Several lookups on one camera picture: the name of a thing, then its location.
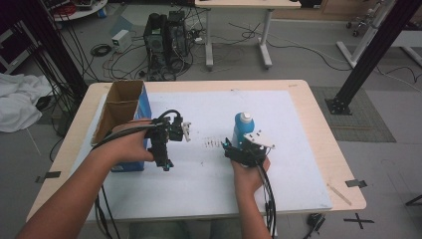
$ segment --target blue bottle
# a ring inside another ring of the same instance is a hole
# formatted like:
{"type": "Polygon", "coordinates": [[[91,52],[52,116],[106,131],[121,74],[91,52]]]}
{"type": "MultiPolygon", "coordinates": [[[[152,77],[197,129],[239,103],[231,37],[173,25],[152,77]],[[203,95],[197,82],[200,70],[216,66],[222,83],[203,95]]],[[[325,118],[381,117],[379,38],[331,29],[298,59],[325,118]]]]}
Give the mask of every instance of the blue bottle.
{"type": "Polygon", "coordinates": [[[235,128],[233,130],[232,145],[242,148],[242,142],[245,140],[243,135],[254,131],[255,124],[251,114],[244,112],[235,116],[235,128]]]}

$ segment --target white power adapter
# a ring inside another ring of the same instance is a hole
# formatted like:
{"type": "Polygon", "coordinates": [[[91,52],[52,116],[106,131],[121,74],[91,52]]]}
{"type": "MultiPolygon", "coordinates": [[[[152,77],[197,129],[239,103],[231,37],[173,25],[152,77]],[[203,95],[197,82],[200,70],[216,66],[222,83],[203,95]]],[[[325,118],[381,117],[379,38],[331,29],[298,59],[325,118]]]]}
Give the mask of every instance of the white power adapter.
{"type": "Polygon", "coordinates": [[[111,38],[112,44],[118,53],[123,53],[131,45],[131,38],[129,31],[121,30],[114,37],[111,38]]]}

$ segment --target white cloth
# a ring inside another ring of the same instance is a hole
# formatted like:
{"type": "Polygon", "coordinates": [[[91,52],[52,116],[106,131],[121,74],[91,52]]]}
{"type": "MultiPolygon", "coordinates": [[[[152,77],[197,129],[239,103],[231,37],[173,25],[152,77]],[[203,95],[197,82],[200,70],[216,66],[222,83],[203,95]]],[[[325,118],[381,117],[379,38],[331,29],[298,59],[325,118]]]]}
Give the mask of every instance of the white cloth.
{"type": "Polygon", "coordinates": [[[13,132],[40,119],[35,105],[52,92],[46,77],[0,74],[0,131],[13,132]]]}

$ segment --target white plastic part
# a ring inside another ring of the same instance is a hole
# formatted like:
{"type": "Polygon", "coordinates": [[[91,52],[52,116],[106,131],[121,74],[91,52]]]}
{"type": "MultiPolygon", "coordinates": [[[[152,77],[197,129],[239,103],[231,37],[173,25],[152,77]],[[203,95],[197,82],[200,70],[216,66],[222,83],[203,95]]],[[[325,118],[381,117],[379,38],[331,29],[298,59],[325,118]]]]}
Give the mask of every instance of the white plastic part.
{"type": "Polygon", "coordinates": [[[254,143],[260,146],[269,147],[272,149],[276,148],[276,146],[271,142],[271,140],[267,136],[262,134],[260,130],[255,131],[255,132],[245,133],[244,137],[251,143],[254,143]]]}
{"type": "Polygon", "coordinates": [[[243,123],[248,123],[252,121],[252,116],[250,113],[244,112],[240,114],[240,121],[243,123]]]}
{"type": "Polygon", "coordinates": [[[183,134],[185,135],[186,141],[190,141],[189,128],[190,128],[190,122],[184,122],[182,125],[182,129],[183,129],[183,134]]]}

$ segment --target white bottle cap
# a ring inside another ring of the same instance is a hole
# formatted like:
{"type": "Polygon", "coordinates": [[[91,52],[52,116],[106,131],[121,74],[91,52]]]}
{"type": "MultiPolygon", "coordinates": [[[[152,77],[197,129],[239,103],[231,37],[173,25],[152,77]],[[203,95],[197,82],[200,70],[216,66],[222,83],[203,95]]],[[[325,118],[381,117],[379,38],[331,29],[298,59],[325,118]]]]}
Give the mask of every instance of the white bottle cap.
{"type": "Polygon", "coordinates": [[[248,123],[252,121],[252,116],[250,113],[244,112],[240,114],[240,121],[243,123],[248,123]]]}

